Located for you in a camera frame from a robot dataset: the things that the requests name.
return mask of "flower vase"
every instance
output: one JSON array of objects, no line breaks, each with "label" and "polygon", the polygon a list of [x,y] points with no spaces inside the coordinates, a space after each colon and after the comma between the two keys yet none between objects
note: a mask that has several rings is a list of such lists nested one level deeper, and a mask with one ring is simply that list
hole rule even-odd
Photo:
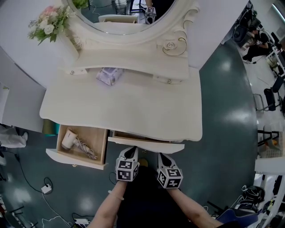
[{"label": "flower vase", "polygon": [[63,58],[66,65],[74,64],[79,58],[78,51],[64,33],[58,33],[54,48],[55,52]]}]

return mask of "mirror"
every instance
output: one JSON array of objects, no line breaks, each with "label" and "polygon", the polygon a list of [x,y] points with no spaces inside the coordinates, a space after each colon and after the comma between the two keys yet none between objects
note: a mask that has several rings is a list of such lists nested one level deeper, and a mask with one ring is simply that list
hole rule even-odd
[{"label": "mirror", "polygon": [[95,29],[114,35],[129,35],[159,23],[176,0],[67,1],[77,16]]}]

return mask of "person's left arm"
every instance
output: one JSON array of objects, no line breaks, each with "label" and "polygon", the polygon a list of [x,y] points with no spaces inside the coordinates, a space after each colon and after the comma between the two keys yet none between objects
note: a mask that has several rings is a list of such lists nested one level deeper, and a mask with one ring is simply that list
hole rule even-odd
[{"label": "person's left arm", "polygon": [[89,228],[113,228],[117,212],[120,208],[122,198],[126,191],[127,182],[118,181],[104,202],[99,207]]},{"label": "person's left arm", "polygon": [[258,47],[268,49],[268,43],[258,45]]}]

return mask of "black chair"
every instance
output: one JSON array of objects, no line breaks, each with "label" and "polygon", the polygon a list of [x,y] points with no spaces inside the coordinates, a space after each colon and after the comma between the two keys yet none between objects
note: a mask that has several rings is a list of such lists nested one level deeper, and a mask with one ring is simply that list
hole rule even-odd
[{"label": "black chair", "polygon": [[[264,90],[264,94],[265,94],[266,101],[267,101],[267,106],[266,107],[264,107],[262,96],[260,94],[253,94],[256,111],[275,111],[276,107],[281,106],[281,100],[282,99],[281,99],[281,97],[279,95],[279,89],[281,88],[283,83],[284,83],[283,78],[278,76],[276,81],[275,81],[275,83],[274,83],[274,85],[270,89],[265,89]],[[278,105],[275,104],[276,101],[275,101],[274,94],[278,94],[278,102],[279,102]],[[259,96],[261,98],[262,109],[258,109],[257,108],[255,95],[257,95],[257,96]]]}]

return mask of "open drawer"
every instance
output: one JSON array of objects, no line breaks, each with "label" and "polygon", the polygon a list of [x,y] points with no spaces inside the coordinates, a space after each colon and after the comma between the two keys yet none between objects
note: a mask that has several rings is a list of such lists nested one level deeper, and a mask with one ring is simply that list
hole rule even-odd
[{"label": "open drawer", "polygon": [[118,144],[137,146],[147,151],[164,154],[173,154],[184,149],[184,144],[159,141],[120,131],[113,131],[112,137],[108,137],[108,141]]},{"label": "open drawer", "polygon": [[[97,160],[89,158],[84,152],[80,151],[76,147],[66,150],[61,146],[61,142],[68,128],[78,134],[78,138],[86,143],[89,148],[93,149],[95,154],[98,156]],[[105,154],[107,150],[106,144],[108,132],[109,131],[107,129],[96,127],[60,125],[57,138],[57,148],[46,149],[46,153],[50,158],[57,162],[82,165],[103,170],[106,165]]]}]

